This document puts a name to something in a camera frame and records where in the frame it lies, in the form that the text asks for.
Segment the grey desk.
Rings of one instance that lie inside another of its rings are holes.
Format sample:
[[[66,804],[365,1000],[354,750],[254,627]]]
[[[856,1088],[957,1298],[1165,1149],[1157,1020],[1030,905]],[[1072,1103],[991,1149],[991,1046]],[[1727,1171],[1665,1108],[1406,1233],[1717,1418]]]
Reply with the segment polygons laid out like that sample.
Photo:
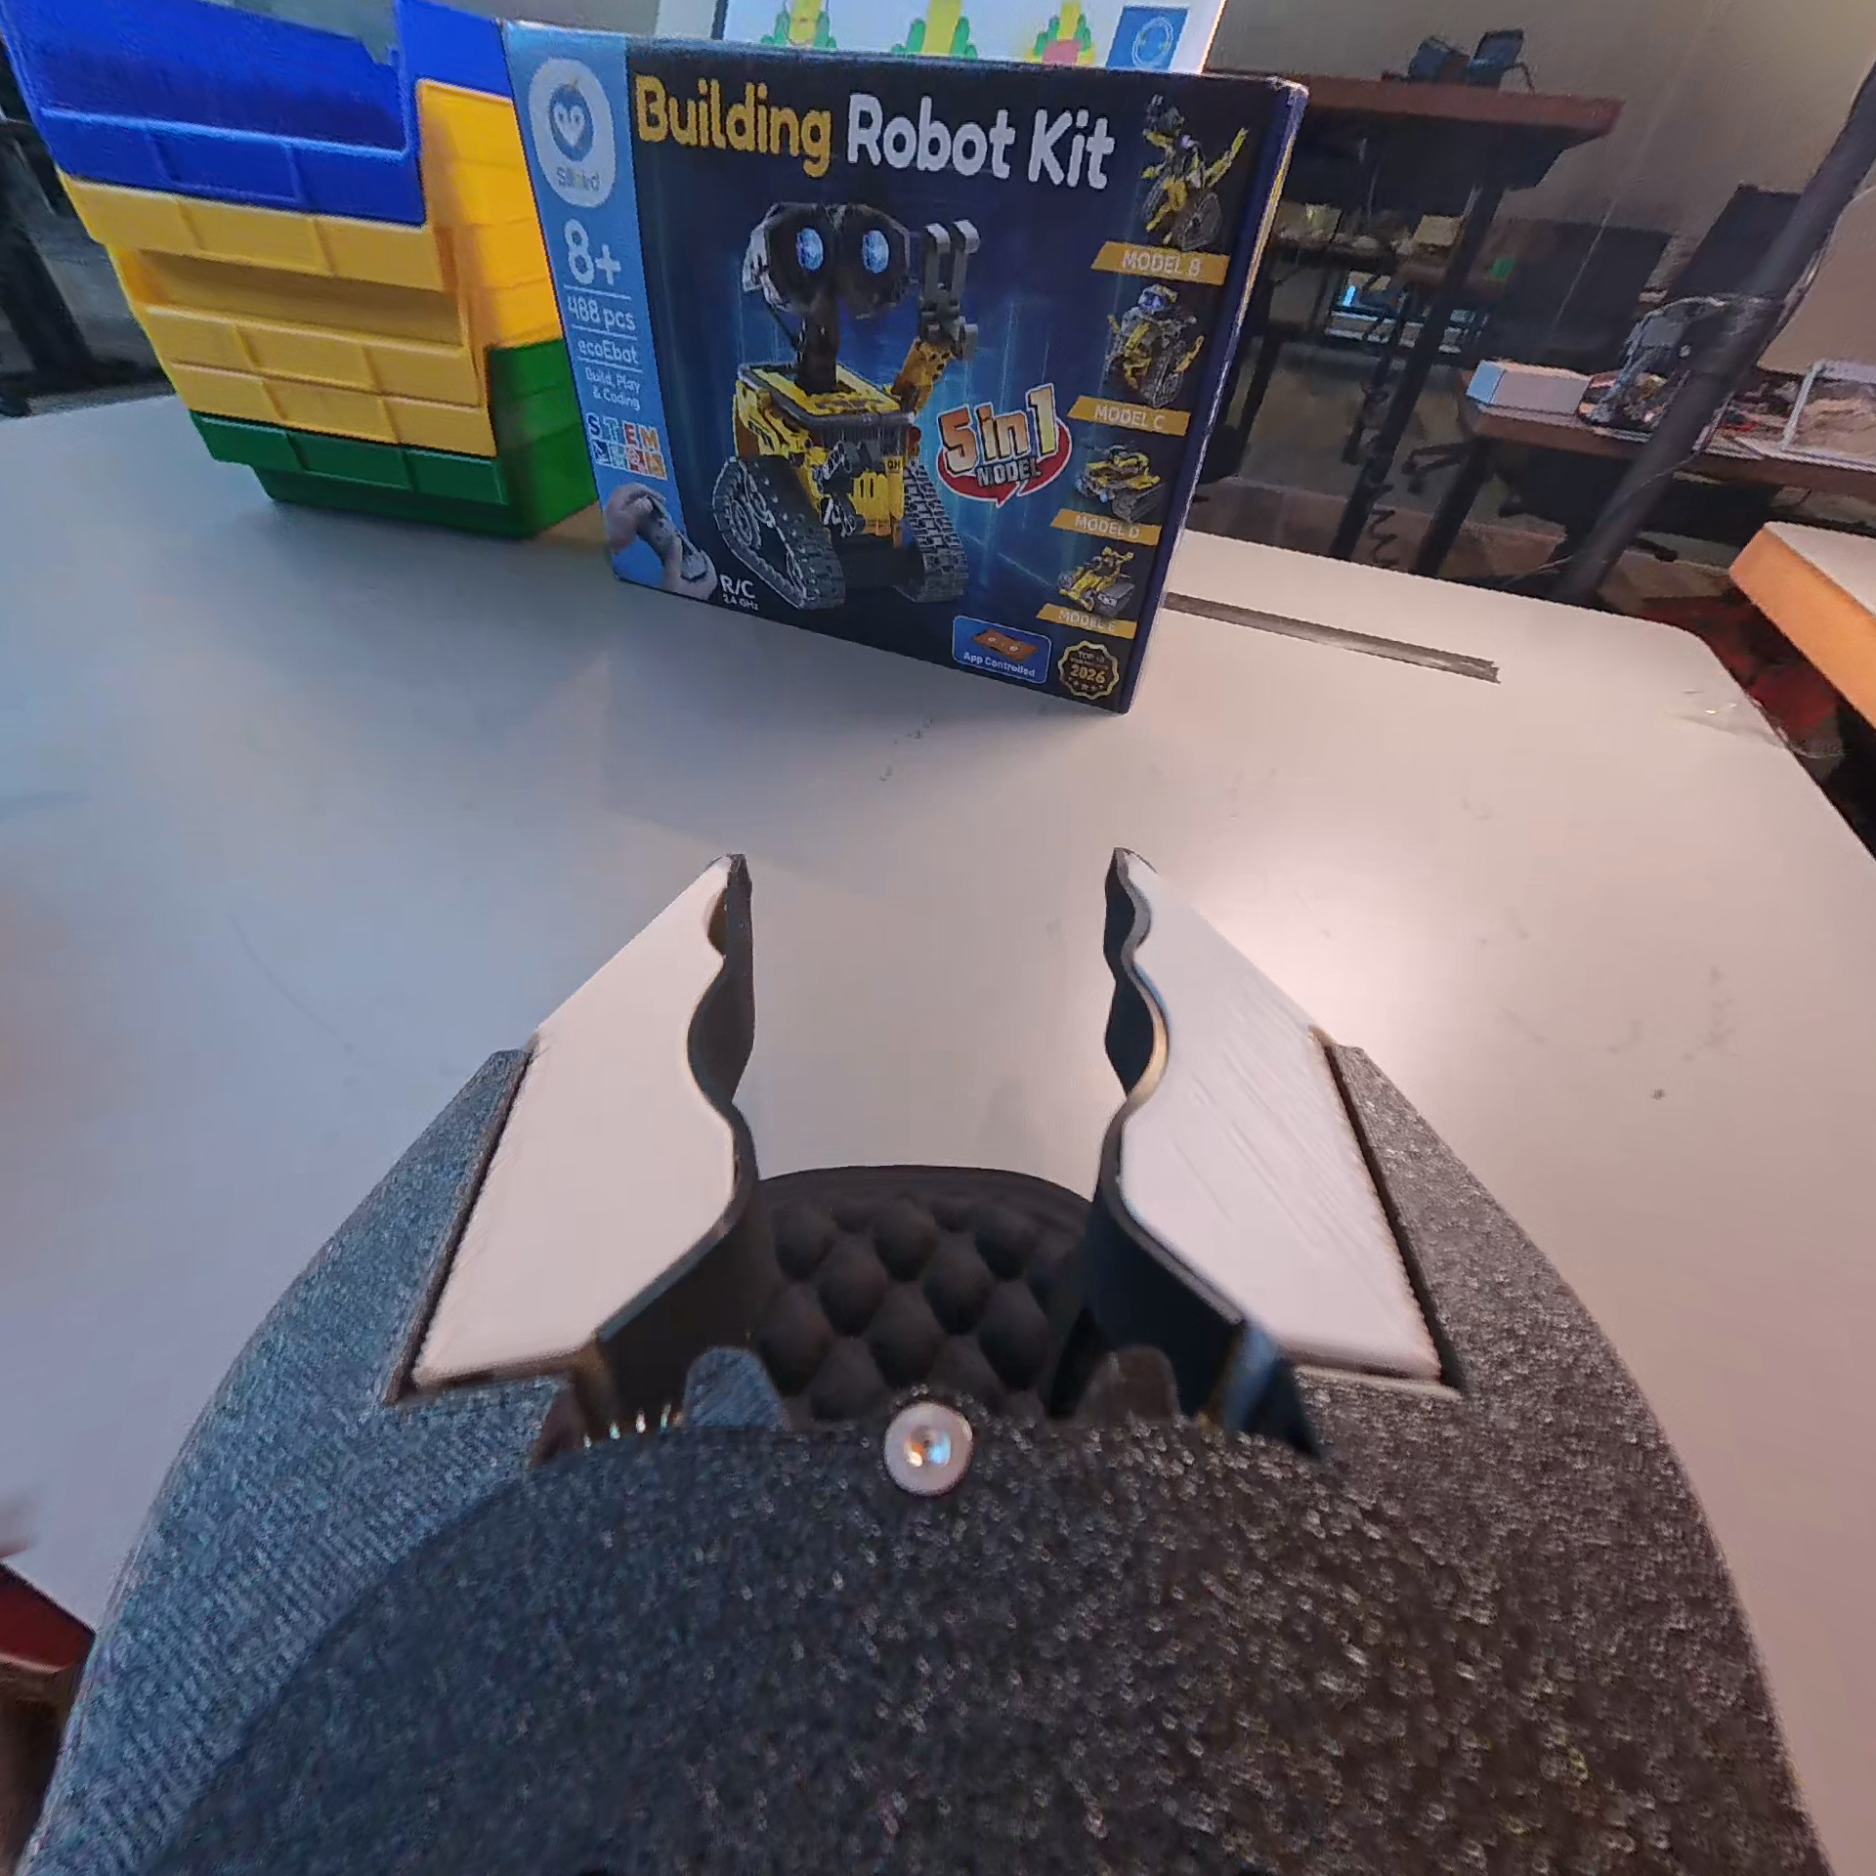
[[[1873,1873],[1873,860],[1690,636],[1186,534],[1131,714],[2,421],[2,1533],[96,1620],[258,1318],[452,1093],[749,860],[765,1173],[1072,1192],[1113,846],[1572,1284]]]

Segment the blue storage bin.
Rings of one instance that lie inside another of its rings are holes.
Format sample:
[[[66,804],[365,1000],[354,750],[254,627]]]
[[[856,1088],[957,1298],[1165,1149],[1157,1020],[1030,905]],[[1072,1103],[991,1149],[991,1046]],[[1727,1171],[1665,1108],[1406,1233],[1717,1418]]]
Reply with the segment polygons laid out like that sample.
[[[29,120],[66,178],[426,224],[414,84],[505,98],[500,29],[395,3],[394,53],[225,3],[2,3]]]

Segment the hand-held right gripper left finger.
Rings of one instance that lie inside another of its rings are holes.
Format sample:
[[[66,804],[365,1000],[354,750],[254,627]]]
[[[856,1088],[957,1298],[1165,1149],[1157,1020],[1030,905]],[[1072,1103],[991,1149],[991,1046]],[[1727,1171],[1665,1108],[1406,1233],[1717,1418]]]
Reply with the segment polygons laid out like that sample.
[[[545,1378],[592,1437],[679,1412],[764,1312],[754,882],[715,860],[531,1037],[413,1393]]]

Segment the blue cardboard kit box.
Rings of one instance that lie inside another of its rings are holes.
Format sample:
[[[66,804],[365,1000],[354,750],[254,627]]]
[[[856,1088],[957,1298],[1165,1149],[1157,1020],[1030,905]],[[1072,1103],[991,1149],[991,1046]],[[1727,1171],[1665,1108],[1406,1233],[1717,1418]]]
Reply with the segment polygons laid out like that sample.
[[[500,37],[614,578],[1131,713],[1308,90]]]

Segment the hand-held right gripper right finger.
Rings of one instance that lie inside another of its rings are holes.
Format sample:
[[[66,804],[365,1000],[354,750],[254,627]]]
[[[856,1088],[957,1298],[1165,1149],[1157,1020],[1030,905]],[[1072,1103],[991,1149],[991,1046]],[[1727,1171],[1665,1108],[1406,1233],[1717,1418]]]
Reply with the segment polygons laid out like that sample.
[[[1103,877],[1103,1128],[1085,1225],[1099,1369],[1182,1419],[1315,1447],[1302,1376],[1439,1393],[1446,1347],[1320,1025],[1133,850]]]

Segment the black office chair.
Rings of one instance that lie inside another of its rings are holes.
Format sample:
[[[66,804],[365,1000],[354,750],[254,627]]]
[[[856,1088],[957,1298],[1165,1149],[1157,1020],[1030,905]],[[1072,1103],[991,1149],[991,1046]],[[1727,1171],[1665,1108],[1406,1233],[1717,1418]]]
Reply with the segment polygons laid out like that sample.
[[[777,1292],[754,1349],[795,1432],[902,1395],[1046,1419],[1049,1303],[1089,1200],[999,1169],[815,1169],[761,1186]]]

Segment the wood-edged table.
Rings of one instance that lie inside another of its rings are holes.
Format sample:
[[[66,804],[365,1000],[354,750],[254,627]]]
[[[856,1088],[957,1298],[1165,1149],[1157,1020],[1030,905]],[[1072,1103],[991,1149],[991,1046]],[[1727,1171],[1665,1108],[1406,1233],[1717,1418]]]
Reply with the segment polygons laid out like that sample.
[[[1873,535],[1771,524],[1732,559],[1731,581],[1873,724]]]

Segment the black tripod pole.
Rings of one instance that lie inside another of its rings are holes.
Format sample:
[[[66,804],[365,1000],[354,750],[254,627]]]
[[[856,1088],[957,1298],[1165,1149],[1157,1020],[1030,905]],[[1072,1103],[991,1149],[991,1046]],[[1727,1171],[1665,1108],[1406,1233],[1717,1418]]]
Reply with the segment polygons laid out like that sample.
[[[1552,586],[1556,603],[1592,603],[1598,596],[1633,535],[1665,502],[1676,477],[1700,457],[1704,438],[1803,301],[1843,207],[1871,174],[1873,73],[1865,76],[1831,149],[1800,193],[1783,233],[1764,249],[1742,293],[1723,305],[1721,322],[1694,348],[1653,438],[1633,457],[1584,546],[1559,567]]]

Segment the printed instruction sheet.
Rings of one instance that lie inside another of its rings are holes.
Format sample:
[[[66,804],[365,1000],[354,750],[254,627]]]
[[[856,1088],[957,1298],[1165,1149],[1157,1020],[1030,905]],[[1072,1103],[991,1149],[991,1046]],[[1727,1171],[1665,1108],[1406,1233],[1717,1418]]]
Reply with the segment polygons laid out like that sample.
[[[816,56],[1206,68],[1224,3],[659,3],[653,31]]]

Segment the yellow storage bin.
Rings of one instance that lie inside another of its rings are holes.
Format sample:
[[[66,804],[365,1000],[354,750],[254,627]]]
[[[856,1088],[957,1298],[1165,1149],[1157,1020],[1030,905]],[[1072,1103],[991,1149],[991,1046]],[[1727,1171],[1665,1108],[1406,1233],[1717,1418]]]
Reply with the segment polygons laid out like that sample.
[[[561,343],[507,96],[414,87],[420,224],[318,216],[62,175],[197,416],[496,457],[496,399]]]

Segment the green storage bin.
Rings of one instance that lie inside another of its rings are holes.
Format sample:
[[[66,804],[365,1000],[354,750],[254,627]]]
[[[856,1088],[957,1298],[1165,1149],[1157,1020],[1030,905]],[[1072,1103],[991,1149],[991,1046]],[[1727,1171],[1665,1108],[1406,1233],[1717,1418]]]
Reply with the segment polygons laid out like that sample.
[[[598,503],[569,345],[491,348],[486,364],[496,455],[426,450],[225,413],[193,413],[193,425],[215,459],[253,468],[276,503],[533,541]]]

